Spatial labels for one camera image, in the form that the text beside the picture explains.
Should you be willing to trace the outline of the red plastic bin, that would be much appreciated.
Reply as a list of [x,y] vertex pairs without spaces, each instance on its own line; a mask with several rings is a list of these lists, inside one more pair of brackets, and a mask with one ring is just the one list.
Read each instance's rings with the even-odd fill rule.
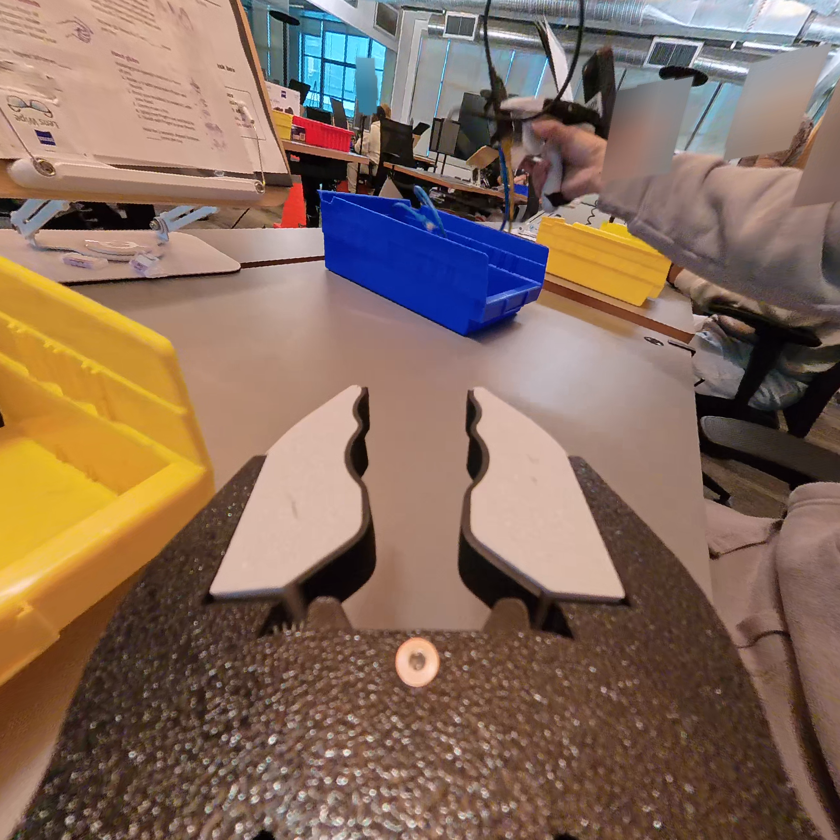
[[353,145],[351,131],[300,115],[291,117],[290,139],[294,142],[343,153],[351,152]]

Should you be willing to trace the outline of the printed paper sheet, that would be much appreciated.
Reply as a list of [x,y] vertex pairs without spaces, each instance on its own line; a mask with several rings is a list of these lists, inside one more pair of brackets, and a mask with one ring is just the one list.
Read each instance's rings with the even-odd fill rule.
[[2,159],[287,174],[239,2],[2,1]]

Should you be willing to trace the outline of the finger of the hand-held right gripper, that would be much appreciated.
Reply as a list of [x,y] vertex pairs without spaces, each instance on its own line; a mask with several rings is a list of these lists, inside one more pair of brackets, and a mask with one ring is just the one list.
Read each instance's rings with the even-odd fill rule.
[[543,114],[544,100],[541,98],[511,97],[496,104],[496,128],[498,130],[521,130],[525,123],[538,119]]

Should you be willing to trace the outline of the wooden document stand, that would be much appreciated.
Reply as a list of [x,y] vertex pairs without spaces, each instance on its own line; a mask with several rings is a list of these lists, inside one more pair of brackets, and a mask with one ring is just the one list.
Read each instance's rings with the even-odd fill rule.
[[[274,130],[248,20],[245,27]],[[138,253],[161,259],[162,276],[150,279],[235,273],[240,269],[236,260],[181,229],[221,207],[275,203],[279,189],[292,181],[276,139],[286,175],[107,164],[85,157],[2,159],[2,198],[24,201],[12,212],[12,227],[2,230],[2,258],[67,285],[146,280],[129,267]],[[66,266],[60,261],[65,253],[105,258],[108,268]]]

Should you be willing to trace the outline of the person's right hand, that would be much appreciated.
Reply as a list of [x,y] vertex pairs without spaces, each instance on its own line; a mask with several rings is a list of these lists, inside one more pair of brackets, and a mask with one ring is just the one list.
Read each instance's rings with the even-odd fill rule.
[[539,158],[528,161],[530,181],[540,196],[559,196],[571,203],[582,196],[600,193],[606,141],[580,125],[553,119],[531,123],[541,141]]

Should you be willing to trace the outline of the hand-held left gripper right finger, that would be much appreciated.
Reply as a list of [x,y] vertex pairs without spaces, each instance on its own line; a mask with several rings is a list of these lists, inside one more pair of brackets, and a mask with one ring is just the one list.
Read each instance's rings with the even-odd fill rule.
[[626,591],[565,449],[478,386],[468,391],[458,574],[489,608],[523,605],[530,624],[564,624],[561,606],[618,606]]

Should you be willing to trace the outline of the black floor lamp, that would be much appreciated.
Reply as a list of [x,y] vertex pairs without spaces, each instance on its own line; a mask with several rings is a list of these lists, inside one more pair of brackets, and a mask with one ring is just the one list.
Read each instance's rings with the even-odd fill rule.
[[297,28],[300,24],[300,21],[297,17],[289,14],[288,12],[271,8],[268,12],[269,18],[271,21],[275,23],[279,23],[281,26],[281,58],[282,58],[282,86],[284,88],[288,87],[289,82],[289,55],[288,49],[290,44],[290,36],[289,36],[289,29],[290,28]]

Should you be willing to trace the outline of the black monitor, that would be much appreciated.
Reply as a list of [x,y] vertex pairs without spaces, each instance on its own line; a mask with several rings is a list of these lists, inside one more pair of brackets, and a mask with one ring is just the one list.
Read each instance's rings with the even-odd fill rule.
[[490,121],[487,100],[480,93],[465,92],[458,110],[457,148],[467,157],[474,151],[490,144]]

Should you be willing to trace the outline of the background wooden table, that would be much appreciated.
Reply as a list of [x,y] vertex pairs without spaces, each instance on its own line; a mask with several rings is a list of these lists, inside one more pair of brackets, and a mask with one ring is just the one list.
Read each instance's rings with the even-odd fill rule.
[[323,148],[309,143],[302,143],[294,140],[280,140],[280,146],[286,154],[294,154],[301,156],[307,154],[311,157],[319,159],[342,161],[344,163],[353,163],[355,165],[369,165],[371,161],[364,155],[356,154],[351,151],[341,151]]

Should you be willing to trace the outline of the yellow plastic bin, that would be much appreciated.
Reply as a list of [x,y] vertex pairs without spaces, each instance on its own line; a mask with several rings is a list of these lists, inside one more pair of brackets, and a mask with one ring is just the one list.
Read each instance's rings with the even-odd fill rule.
[[596,228],[546,217],[537,243],[549,251],[552,276],[635,307],[659,296],[671,267],[669,259],[615,223]]
[[214,470],[172,343],[1,269],[1,680],[150,562]]

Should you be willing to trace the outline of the person's right forearm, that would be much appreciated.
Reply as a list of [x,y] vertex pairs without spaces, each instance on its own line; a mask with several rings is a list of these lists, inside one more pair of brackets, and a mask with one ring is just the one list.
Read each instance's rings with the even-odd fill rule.
[[793,168],[742,168],[687,153],[667,174],[604,186],[598,203],[716,286],[837,321],[839,206],[794,205],[801,178]]

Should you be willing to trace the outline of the blue plastic bin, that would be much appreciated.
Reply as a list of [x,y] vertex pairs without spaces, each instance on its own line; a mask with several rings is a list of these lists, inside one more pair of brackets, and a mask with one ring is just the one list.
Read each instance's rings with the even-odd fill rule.
[[461,335],[538,299],[548,249],[409,200],[320,192],[324,261],[334,275]]

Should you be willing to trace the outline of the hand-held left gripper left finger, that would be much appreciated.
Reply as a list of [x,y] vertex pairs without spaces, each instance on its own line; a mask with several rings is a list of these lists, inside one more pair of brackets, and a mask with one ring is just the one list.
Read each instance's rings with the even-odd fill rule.
[[364,473],[369,390],[350,385],[266,452],[208,599],[265,602],[299,622],[317,601],[340,605],[372,577],[375,527]]

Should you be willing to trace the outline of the silver ceiling duct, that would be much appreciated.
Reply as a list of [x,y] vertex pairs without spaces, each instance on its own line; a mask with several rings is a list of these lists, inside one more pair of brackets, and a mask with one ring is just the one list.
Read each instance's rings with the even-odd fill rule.
[[710,77],[738,80],[761,59],[805,47],[826,46],[838,56],[838,2],[787,1],[494,1],[410,2],[404,12],[430,15],[442,36],[445,12],[479,16],[476,42],[541,50],[536,29],[546,19],[568,57],[583,24],[581,55],[612,48],[617,65],[646,68],[656,36],[694,39],[704,46],[693,67]]

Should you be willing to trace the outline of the grey desk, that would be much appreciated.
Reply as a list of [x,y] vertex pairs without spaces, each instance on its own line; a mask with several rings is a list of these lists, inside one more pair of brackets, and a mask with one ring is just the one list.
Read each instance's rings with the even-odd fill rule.
[[[475,385],[585,458],[708,588],[688,353],[538,303],[479,339],[322,262],[78,295],[173,341],[229,485],[147,567],[85,673],[17,838],[676,837],[665,747],[548,633],[486,637],[457,572]],[[262,453],[370,391],[376,566],[356,631],[202,604]]]

